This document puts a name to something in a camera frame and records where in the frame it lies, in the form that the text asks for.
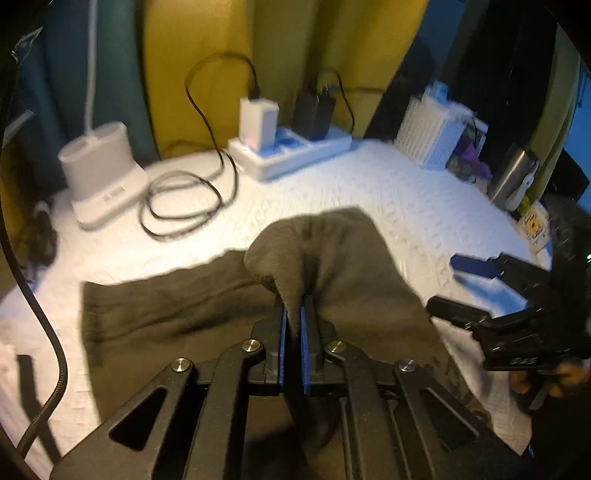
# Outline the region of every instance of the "metal screw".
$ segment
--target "metal screw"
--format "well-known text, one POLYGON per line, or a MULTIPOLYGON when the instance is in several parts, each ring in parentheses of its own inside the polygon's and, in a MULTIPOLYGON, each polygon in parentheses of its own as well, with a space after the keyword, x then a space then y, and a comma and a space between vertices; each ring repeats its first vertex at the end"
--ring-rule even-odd
POLYGON ((242 350, 245 352, 256 352, 261 347, 261 343, 258 340, 252 338, 244 340, 242 344, 242 350))
POLYGON ((333 353, 341 353, 347 348, 347 344, 341 340, 333 340, 327 348, 333 353))
POLYGON ((177 358, 174 362, 170 364, 170 368, 172 368, 175 372, 184 372, 187 368, 191 366, 191 362, 186 358, 177 358))
POLYGON ((398 360, 396 362, 397 367, 406 373, 414 372, 417 369, 417 363, 410 358, 405 358, 404 360, 398 360))

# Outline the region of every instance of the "purple object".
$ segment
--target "purple object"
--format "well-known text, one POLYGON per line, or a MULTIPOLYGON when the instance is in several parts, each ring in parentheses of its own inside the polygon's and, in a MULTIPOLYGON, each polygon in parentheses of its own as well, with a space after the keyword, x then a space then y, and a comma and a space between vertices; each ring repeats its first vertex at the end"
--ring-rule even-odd
POLYGON ((474 143, 468 143, 466 149, 459 154, 459 158, 460 161, 470 165, 474 175, 482 177, 486 180, 490 180, 492 178, 492 173, 488 165, 478 160, 478 153, 476 152, 474 143))

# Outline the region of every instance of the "white power adapter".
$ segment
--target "white power adapter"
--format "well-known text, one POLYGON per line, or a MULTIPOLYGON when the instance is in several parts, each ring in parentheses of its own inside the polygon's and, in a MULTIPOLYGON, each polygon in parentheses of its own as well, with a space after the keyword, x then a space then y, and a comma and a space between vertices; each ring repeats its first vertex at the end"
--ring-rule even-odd
POLYGON ((254 151, 271 148, 275 144, 279 105, 266 98, 240 99, 240 128, 238 138, 254 151))

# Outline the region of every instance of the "robotic hand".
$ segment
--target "robotic hand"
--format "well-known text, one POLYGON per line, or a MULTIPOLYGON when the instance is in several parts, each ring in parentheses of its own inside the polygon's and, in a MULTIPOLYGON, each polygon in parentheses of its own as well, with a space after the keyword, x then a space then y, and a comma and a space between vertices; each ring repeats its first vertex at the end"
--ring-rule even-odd
POLYGON ((482 347, 485 369, 515 372, 511 385, 518 393, 538 386, 537 401, 530 409, 539 408, 547 393, 562 396, 584 384, 591 356, 586 332, 591 218, 564 197, 548 196, 547 207, 551 271, 507 254, 488 260, 456 254, 450 260, 456 271, 500 279, 527 300, 524 310, 493 319, 489 312, 442 297, 427 302, 432 316, 472 331, 482 347))

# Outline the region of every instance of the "yellow curtain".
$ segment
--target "yellow curtain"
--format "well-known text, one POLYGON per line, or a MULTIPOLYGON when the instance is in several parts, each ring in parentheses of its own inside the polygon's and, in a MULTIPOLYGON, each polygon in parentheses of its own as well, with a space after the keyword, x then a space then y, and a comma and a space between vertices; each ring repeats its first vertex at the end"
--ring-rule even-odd
MULTIPOLYGON (((191 66, 207 55, 235 50, 252 56, 262 94, 279 103, 288 124, 297 91, 320 67, 340 71, 346 87, 385 89, 398 70, 427 0, 147 0, 144 70, 154 136, 163 157, 191 150, 178 141, 210 144, 184 95, 191 66)), ((220 145, 238 133, 238 98, 247 67, 224 61, 196 77, 191 89, 220 145)), ((362 136, 379 95, 348 95, 362 136)), ((334 122, 350 118, 337 100, 334 122)))
POLYGON ((526 211, 530 203, 541 198, 562 152, 577 100, 579 65, 579 52, 558 27, 546 103, 530 141, 530 148, 540 159, 541 167, 527 191, 525 202, 519 206, 520 212, 526 211))
MULTIPOLYGON (((185 96, 184 81, 191 66, 212 53, 232 50, 250 56, 251 15, 247 0, 146 0, 144 75, 162 158, 211 145, 201 117, 185 96)), ((211 120, 220 146, 236 136, 238 99, 247 94, 249 76, 243 63, 220 61, 195 77, 191 93, 211 120)))

